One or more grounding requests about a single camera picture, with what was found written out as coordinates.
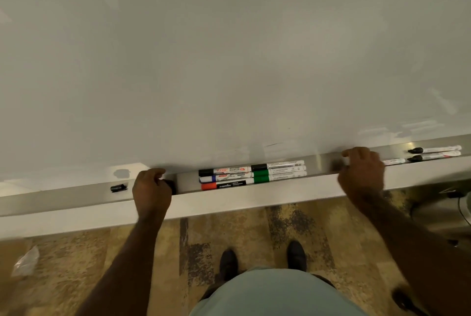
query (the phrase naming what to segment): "person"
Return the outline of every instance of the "person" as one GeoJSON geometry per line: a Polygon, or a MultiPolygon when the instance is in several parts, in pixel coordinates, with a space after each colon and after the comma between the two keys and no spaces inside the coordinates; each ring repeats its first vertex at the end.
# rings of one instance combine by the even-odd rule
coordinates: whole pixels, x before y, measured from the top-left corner
{"type": "MultiPolygon", "coordinates": [[[[355,147],[342,155],[350,158],[350,166],[339,173],[341,188],[377,228],[427,310],[441,316],[469,314],[471,256],[414,224],[382,197],[384,164],[378,153],[355,147]]],[[[137,176],[132,192],[138,222],[78,316],[146,315],[157,233],[171,202],[170,188],[159,180],[164,172],[150,169],[137,176]]],[[[306,272],[298,242],[290,243],[287,259],[289,269],[239,274],[234,252],[227,250],[221,258],[222,280],[208,289],[191,315],[365,315],[331,284],[306,272]]]]}

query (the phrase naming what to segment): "forearm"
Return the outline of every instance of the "forearm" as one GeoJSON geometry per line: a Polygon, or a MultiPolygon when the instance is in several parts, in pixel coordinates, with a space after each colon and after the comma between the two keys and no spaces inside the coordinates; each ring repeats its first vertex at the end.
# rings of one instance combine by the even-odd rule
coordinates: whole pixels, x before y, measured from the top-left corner
{"type": "Polygon", "coordinates": [[[112,265],[77,312],[82,315],[145,316],[154,248],[163,216],[139,220],[112,265]]]}
{"type": "Polygon", "coordinates": [[[471,308],[471,255],[412,222],[378,194],[365,191],[358,208],[383,237],[399,269],[434,315],[471,308]]]}

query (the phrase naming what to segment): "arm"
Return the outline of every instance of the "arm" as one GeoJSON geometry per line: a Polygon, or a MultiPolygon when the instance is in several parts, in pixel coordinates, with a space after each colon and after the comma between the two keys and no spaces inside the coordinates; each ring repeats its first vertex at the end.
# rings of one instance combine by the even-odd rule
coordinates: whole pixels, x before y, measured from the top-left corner
{"type": "Polygon", "coordinates": [[[471,255],[415,224],[382,198],[384,164],[366,147],[344,151],[350,166],[339,183],[381,234],[399,269],[433,315],[466,315],[471,309],[471,255]]]}
{"type": "Polygon", "coordinates": [[[170,187],[159,180],[164,172],[150,169],[138,174],[132,189],[138,222],[76,316],[147,314],[154,247],[171,202],[170,187]]]}

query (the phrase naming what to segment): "person's left hand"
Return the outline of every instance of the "person's left hand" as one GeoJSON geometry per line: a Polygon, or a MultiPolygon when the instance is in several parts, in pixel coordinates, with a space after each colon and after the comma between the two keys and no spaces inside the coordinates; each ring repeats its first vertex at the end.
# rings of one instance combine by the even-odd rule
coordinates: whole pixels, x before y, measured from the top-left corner
{"type": "Polygon", "coordinates": [[[134,203],[139,218],[150,215],[164,217],[172,200],[172,190],[160,180],[165,169],[150,169],[139,172],[132,188],[134,203]]]}

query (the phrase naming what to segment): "light green shirt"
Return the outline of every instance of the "light green shirt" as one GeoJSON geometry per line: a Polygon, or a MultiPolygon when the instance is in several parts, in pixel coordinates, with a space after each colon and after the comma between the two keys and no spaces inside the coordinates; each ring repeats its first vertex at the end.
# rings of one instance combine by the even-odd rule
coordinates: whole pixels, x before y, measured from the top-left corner
{"type": "Polygon", "coordinates": [[[292,269],[250,270],[200,301],[190,316],[365,316],[329,284],[292,269]]]}

